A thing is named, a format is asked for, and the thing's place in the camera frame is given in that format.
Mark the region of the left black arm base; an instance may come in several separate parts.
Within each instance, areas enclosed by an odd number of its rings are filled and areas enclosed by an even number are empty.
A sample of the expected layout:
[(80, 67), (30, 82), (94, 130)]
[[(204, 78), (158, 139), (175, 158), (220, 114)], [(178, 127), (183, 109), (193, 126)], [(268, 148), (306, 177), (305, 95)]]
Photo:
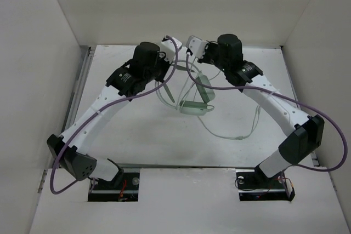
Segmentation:
[(137, 202), (139, 199), (140, 171), (127, 169), (121, 182), (111, 186), (108, 182), (91, 182), (88, 202)]

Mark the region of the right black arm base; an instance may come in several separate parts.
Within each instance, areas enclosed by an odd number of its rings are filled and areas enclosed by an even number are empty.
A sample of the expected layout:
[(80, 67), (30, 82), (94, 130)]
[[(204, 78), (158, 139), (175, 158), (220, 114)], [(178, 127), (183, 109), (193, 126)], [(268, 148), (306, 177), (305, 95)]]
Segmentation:
[(280, 173), (273, 178), (261, 179), (254, 170), (236, 171), (235, 187), (243, 202), (288, 201), (296, 196), (291, 179)]

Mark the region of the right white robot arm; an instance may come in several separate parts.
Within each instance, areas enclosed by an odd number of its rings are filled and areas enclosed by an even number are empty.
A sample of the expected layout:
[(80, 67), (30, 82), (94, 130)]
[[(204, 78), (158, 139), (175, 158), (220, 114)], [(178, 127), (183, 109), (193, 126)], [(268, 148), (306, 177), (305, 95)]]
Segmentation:
[(292, 165), (298, 165), (322, 141), (324, 120), (308, 115), (280, 98), (263, 71), (246, 61), (242, 43), (234, 34), (220, 35), (215, 42), (201, 41), (194, 53), (200, 63), (222, 70), (226, 80), (254, 100), (279, 125), (286, 139), (278, 149), (255, 167), (254, 180), (261, 187)]

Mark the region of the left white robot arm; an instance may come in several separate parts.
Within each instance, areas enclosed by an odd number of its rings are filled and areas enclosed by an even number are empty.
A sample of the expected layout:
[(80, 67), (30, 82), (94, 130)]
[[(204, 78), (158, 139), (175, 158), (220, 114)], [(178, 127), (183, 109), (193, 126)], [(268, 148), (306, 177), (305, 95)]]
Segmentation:
[(113, 116), (144, 91), (148, 83), (164, 80), (175, 54), (169, 39), (160, 44), (141, 42), (136, 46), (133, 57), (107, 78), (88, 110), (61, 135), (48, 138), (48, 147), (59, 165), (77, 181), (97, 178), (110, 188), (119, 187), (123, 180), (119, 166), (109, 159), (90, 156), (89, 149)]

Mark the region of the mint green headphones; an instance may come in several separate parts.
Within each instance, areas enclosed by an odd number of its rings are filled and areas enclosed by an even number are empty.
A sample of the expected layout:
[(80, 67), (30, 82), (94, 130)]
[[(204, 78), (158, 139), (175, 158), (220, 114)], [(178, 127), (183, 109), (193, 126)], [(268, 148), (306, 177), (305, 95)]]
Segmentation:
[(195, 83), (190, 84), (189, 77), (185, 80), (176, 98), (166, 84), (163, 89), (166, 95), (157, 90), (158, 99), (165, 106), (181, 114), (200, 117), (214, 110), (214, 106), (210, 103), (216, 97), (214, 91)]

